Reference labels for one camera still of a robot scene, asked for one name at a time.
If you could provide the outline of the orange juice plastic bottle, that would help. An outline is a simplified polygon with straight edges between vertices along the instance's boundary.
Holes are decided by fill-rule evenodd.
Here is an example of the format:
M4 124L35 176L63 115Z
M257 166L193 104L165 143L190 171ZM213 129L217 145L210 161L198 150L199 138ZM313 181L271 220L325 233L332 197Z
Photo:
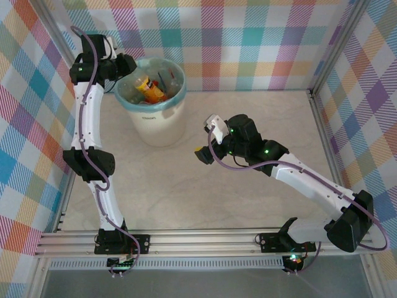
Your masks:
M146 74L137 77L133 85L144 95L145 101L149 104L157 104L167 100L166 94Z

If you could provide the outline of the white round waste bin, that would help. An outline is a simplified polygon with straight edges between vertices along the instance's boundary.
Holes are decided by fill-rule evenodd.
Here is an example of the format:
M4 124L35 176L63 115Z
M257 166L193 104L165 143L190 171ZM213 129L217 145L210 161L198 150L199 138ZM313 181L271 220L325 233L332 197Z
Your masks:
M130 74L132 76L132 85L137 77L143 74L146 73L136 67L136 70ZM160 89L159 83L155 80L152 81ZM166 94L167 99L172 97L172 95L167 94L165 89L161 89L161 91ZM165 111L154 113L126 111L140 138L148 145L166 147L176 143L184 134L186 124L185 99L176 107Z

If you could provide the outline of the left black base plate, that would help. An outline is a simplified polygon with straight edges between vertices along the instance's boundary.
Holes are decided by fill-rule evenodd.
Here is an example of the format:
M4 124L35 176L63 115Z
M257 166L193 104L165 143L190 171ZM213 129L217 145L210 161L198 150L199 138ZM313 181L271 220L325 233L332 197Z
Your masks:
M140 253L142 255L147 255L149 253L150 246L150 235L148 234L137 234L133 235L140 245ZM116 242L104 242L99 239L96 240L96 245L94 248L95 255L129 255L138 254L138 247L136 243L127 237L126 240L116 241Z

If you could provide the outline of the aluminium side rail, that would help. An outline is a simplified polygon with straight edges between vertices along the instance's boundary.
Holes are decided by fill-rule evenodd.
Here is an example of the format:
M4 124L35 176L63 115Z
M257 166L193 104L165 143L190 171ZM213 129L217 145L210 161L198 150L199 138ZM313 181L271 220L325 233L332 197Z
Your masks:
M54 218L53 227L51 229L52 233L57 233L62 231L75 178L76 178L76 173L73 170L70 170L70 173L68 174L68 178L66 180L65 191L63 193L62 198L60 199L60 203Z
M319 191L316 198L331 218L331 221L326 224L325 230L327 233L352 233L360 229L361 211L354 205L353 191L338 185L341 180L337 173L334 155L331 152L331 143L327 138L317 103L310 93L307 95L332 176L332 180L329 180L314 171L310 171L310 186Z

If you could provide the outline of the right aluminium side rail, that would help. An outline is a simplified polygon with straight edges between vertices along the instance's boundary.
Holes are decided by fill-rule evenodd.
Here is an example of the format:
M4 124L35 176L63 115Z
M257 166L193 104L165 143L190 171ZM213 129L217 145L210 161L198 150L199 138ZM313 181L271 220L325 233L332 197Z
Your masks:
M354 205L353 191L338 185L341 180L337 173L334 155L331 152L331 143L327 138L317 103L310 93L307 95L332 176L332 180L329 180L314 171L310 171L310 186L319 191L316 198L331 218L331 221L326 224L325 230L327 233L352 233L360 229L361 211Z

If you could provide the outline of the controller board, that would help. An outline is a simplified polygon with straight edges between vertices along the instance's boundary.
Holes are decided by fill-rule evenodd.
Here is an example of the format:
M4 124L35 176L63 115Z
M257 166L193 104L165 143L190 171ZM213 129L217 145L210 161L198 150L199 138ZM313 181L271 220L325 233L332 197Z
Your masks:
M295 273L301 271L304 267L304 260L299 256L292 254L289 256L283 256L283 271L286 273Z
M134 262L134 258L126 261L120 261L120 258L108 258L106 261L106 267L108 267L111 274L122 275L134 266Z

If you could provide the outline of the turquoise plastic bin liner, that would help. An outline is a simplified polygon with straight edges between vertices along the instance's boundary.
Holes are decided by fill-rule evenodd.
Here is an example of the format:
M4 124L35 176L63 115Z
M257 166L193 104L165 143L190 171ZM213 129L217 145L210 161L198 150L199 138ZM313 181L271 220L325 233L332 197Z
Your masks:
M132 85L132 76L128 75L120 79L114 89L115 98L126 110L145 113L165 111L176 107L185 99L186 75L177 63L160 57L142 57L136 60L136 64L150 79L159 83L160 89L165 89L172 97L156 104L146 103L144 94Z

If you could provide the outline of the right aluminium frame post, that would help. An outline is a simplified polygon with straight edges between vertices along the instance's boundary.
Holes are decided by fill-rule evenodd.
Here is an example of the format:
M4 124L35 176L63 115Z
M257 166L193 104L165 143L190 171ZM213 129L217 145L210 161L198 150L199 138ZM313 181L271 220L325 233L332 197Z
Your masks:
M309 97L316 97L323 87L370 2L371 0L341 0L338 4L335 13L332 14L319 52L315 56L310 73L311 78L304 83Z

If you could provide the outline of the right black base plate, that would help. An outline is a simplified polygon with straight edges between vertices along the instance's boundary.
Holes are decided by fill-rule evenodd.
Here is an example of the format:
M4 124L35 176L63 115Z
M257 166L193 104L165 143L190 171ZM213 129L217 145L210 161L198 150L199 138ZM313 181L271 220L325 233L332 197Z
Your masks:
M260 233L259 244L262 253L306 253L315 252L312 242L297 243L286 233Z

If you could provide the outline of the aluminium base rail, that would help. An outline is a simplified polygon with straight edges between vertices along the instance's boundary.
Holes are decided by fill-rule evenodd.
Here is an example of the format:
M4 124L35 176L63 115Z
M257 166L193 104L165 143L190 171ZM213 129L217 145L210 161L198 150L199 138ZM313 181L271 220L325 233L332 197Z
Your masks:
M148 257L226 257L259 256L261 249L254 237L259 233L275 233L276 229L170 229L132 230L132 234L149 234ZM95 257L95 231L60 231L44 233L35 252L36 257Z

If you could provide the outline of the aluminium frame post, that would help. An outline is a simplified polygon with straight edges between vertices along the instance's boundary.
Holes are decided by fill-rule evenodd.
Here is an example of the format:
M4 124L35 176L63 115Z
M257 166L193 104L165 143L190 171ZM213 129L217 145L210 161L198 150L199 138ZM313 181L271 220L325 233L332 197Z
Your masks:
M316 97L323 87L370 2L371 0L341 0L338 4L335 13L332 14L319 52L315 56L310 73L311 78L304 83L309 97Z
M70 102L75 103L81 95L75 95L69 69L78 54L78 38L72 36L72 22L66 16L63 0L29 0L37 14L39 24L35 29L35 39L50 61L55 74L70 94Z

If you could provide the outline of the right controller board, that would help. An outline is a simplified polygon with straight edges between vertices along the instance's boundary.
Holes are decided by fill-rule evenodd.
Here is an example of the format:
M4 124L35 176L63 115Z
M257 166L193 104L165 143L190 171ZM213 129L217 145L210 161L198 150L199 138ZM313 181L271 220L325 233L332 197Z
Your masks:
M289 256L283 256L283 271L286 273L295 273L301 271L304 267L304 260L299 256L292 254Z

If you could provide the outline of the left aluminium side rail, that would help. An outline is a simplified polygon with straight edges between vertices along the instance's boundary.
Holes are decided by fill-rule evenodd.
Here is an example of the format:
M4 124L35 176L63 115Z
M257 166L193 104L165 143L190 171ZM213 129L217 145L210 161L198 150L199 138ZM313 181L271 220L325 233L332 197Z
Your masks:
M52 233L57 233L62 231L75 178L76 178L76 173L73 170L70 170L70 173L68 174L68 178L66 180L65 191L63 193L62 198L60 199L60 203L54 218L53 227L51 229Z

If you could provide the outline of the left controller board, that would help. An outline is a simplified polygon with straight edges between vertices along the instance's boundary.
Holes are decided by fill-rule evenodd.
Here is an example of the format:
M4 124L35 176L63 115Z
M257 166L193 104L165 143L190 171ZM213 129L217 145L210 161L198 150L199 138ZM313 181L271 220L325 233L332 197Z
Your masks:
M106 261L106 267L108 267L111 274L122 275L134 266L134 262L134 258L126 261L120 261L120 258L108 258Z

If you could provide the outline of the left aluminium frame post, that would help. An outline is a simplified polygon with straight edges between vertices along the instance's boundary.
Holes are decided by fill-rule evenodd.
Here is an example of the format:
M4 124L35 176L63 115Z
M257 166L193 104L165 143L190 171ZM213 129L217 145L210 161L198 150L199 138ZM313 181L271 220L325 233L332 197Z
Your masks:
M50 61L55 74L70 94L70 102L75 103L81 95L75 95L69 69L78 54L78 38L72 36L72 22L66 16L63 0L29 0L37 14L39 24L35 29L35 39Z

